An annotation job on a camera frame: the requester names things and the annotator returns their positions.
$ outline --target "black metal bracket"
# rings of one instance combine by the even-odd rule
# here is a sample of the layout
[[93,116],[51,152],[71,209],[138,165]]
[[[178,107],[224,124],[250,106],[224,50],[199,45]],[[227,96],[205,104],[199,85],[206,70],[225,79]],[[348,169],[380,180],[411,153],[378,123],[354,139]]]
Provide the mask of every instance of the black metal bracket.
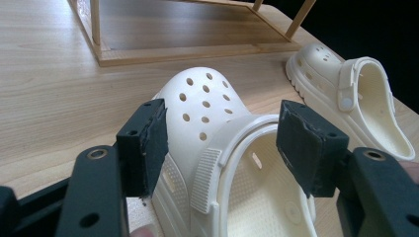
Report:
[[114,146],[80,153],[69,179],[21,200],[0,187],[0,236],[128,236],[126,197],[152,195],[167,152],[164,100],[153,100]]
[[419,236],[419,189],[390,155],[347,150],[349,137],[311,108],[283,101],[277,146],[307,196],[336,188],[345,236]]

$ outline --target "wood grain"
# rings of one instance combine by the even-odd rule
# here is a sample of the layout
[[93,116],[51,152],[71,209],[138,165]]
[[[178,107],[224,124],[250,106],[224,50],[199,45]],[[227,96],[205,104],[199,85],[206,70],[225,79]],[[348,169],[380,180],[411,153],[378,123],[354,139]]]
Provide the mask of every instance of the wood grain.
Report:
[[[273,7],[260,13],[281,29],[291,23]],[[302,102],[285,74],[292,51],[100,67],[66,0],[3,1],[0,32],[0,185],[19,198],[67,178],[84,149],[113,144],[138,106],[184,69],[218,70],[255,114]],[[294,39],[316,40],[303,29]],[[418,151],[419,116],[395,104]],[[318,235],[342,236],[334,199],[316,204]]]

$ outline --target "clog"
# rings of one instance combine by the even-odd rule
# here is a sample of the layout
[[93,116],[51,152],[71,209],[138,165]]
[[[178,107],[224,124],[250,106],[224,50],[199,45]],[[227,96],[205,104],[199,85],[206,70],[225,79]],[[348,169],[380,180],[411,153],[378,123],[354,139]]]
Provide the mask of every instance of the clog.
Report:
[[342,61],[325,45],[312,43],[287,62],[286,71],[305,103],[350,137],[349,149],[368,146],[398,160],[415,151],[394,117],[393,97],[379,61]]
[[252,115],[219,72],[191,68],[155,96],[169,153],[152,202],[165,236],[316,236],[276,147],[278,115]]

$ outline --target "black background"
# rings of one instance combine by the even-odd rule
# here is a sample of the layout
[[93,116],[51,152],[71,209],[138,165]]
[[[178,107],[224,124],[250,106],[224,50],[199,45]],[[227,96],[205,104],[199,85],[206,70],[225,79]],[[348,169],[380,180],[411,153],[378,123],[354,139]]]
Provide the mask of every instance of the black background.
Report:
[[[265,0],[293,19],[303,0]],[[302,26],[345,59],[384,67],[393,96],[419,114],[419,0],[317,0]]]

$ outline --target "shoe opening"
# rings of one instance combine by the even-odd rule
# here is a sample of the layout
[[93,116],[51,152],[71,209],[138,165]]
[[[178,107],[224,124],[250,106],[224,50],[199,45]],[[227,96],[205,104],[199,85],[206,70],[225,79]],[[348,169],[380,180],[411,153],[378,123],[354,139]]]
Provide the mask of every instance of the shoe opening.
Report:
[[307,199],[275,141],[275,133],[256,138],[238,162],[228,198],[229,237],[313,235]]
[[358,101],[361,114],[373,137],[388,153],[399,157],[411,156],[409,142],[398,127],[382,71],[374,64],[363,66],[358,82]]

